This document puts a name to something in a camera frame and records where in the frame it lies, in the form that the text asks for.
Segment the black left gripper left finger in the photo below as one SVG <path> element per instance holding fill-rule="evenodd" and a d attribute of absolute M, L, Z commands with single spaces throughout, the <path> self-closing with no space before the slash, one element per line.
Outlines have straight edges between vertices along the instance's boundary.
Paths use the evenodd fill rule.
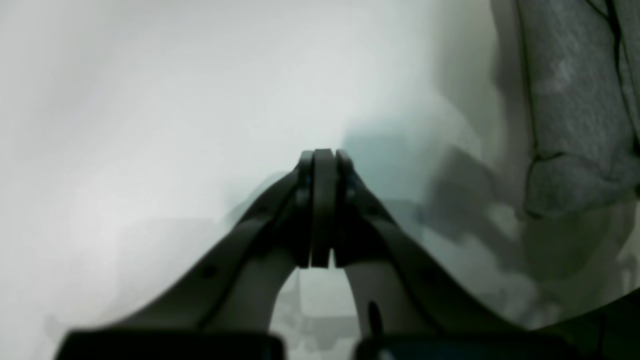
<path fill-rule="evenodd" d="M 314 152 L 268 187 L 230 232 L 151 303 L 76 330 L 58 360 L 283 360 L 269 333 L 275 301 L 313 242 Z"/>

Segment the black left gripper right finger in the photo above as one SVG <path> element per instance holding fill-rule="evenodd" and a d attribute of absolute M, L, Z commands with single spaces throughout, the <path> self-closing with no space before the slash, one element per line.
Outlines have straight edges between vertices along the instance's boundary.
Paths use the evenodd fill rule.
<path fill-rule="evenodd" d="M 502 319 L 414 242 L 342 150 L 312 153 L 312 265 L 345 271 L 357 360 L 573 360 L 562 338 Z"/>

